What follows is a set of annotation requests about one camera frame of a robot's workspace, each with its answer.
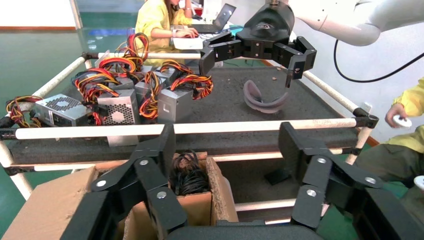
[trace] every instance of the yellow jacket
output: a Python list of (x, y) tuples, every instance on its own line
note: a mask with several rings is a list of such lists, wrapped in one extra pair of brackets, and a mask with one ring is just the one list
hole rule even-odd
[[(180, 53), (178, 49), (170, 46), (170, 38), (152, 38), (153, 29), (171, 30), (171, 25), (189, 25), (192, 23), (191, 18), (184, 15), (184, 10), (171, 10), (168, 13), (165, 0), (148, 0), (138, 11), (137, 23), (135, 24), (135, 32), (143, 33), (149, 40), (149, 53)], [(137, 41), (138, 46), (142, 46), (140, 41)], [(150, 59), (145, 62), (150, 66), (161, 66), (165, 59)]]
[[(406, 114), (410, 117), (418, 117), (424, 114), (424, 77), (414, 86), (402, 93), (394, 100), (393, 104), (402, 104)], [(405, 135), (395, 136), (387, 144), (408, 147), (419, 153), (424, 153), (424, 125), (418, 126), (415, 132)]]

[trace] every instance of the cardboard flap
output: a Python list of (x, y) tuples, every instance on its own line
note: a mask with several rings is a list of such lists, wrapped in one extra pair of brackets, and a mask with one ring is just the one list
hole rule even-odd
[(2, 239), (60, 239), (95, 172), (91, 167), (38, 185)]
[[(177, 196), (179, 204), (187, 213), (190, 226), (208, 226), (211, 220), (210, 192)], [(125, 221), (124, 240), (155, 240), (156, 230), (144, 202), (135, 205)]]
[(208, 157), (206, 161), (210, 191), (212, 192), (211, 225), (215, 225), (217, 220), (238, 222), (239, 217), (237, 216), (229, 183), (224, 178), (220, 168), (212, 157)]

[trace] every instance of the perforated metal grille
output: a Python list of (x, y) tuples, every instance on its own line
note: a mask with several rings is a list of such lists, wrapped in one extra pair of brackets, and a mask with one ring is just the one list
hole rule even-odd
[(135, 122), (133, 109), (125, 104), (107, 105), (107, 110), (105, 125), (132, 125)]
[(46, 107), (56, 111), (66, 111), (80, 104), (81, 103), (78, 100), (70, 97), (58, 97), (54, 100), (48, 101)]

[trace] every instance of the person's hand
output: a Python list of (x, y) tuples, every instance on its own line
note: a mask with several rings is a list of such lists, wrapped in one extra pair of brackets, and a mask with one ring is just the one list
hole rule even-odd
[(385, 121), (390, 125), (390, 127), (399, 128), (399, 125), (397, 125), (396, 122), (393, 121), (393, 117), (395, 115), (400, 115), (402, 119), (406, 119), (408, 117), (407, 112), (405, 111), (405, 108), (402, 104), (395, 103), (393, 106), (391, 106), (391, 108), (385, 115)]
[(190, 31), (193, 31), (194, 34), (196, 34), (197, 36), (199, 36), (199, 33), (196, 30), (196, 28), (188, 27), (187, 29), (190, 30)]
[(179, 30), (175, 33), (175, 36), (177, 38), (192, 38), (192, 39), (194, 39), (194, 38), (197, 38), (198, 35), (199, 34), (197, 33), (197, 31), (194, 32), (193, 30), (191, 30), (189, 28), (181, 29), (181, 30)]

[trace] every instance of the woman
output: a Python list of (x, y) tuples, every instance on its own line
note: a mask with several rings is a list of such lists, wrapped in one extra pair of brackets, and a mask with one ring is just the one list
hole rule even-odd
[[(199, 35), (194, 28), (171, 30), (171, 25), (192, 23), (191, 0), (185, 0), (185, 9), (178, 9), (178, 3), (179, 0), (146, 0), (138, 11), (135, 32), (148, 37), (150, 53), (180, 53), (170, 46), (171, 38), (195, 38)], [(145, 64), (160, 66), (164, 61), (165, 59), (150, 59)]]

